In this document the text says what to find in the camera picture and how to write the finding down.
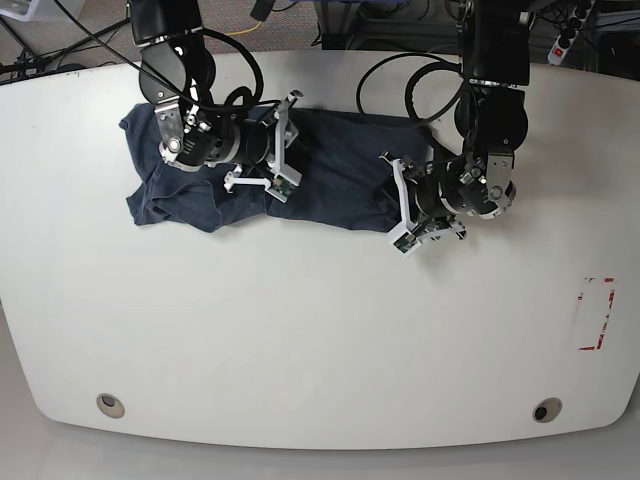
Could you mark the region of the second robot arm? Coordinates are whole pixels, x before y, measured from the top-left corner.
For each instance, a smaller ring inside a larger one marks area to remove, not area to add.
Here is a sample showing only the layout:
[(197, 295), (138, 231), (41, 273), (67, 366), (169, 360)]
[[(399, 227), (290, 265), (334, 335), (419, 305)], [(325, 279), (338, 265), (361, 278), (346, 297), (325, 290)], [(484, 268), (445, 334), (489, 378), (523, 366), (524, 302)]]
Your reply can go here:
[[(418, 225), (444, 227), (462, 214), (491, 219), (512, 206), (516, 151), (528, 132), (523, 89), (530, 80), (531, 17), (524, 1), (465, 1), (457, 20), (459, 63), (434, 60), (409, 78), (408, 124), (433, 151), (402, 173), (409, 218)], [(431, 124), (437, 117), (420, 117), (415, 105), (416, 87), (436, 71), (461, 79), (446, 106), (463, 139), (458, 154), (436, 139)]]

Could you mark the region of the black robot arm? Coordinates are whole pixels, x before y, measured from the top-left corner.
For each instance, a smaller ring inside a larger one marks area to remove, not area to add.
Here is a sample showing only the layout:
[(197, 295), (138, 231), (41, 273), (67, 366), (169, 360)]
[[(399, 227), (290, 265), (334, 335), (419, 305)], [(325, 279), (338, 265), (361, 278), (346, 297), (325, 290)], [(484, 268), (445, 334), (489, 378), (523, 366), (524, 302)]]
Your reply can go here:
[[(268, 176), (283, 174), (284, 154), (297, 135), (289, 111), (301, 92), (264, 99), (255, 57), (232, 36), (205, 28), (196, 1), (130, 1), (127, 6), (141, 54), (139, 86), (154, 107), (161, 159), (187, 172), (230, 163)], [(206, 47), (209, 39), (241, 55), (253, 86), (241, 85), (215, 101), (217, 70)]]

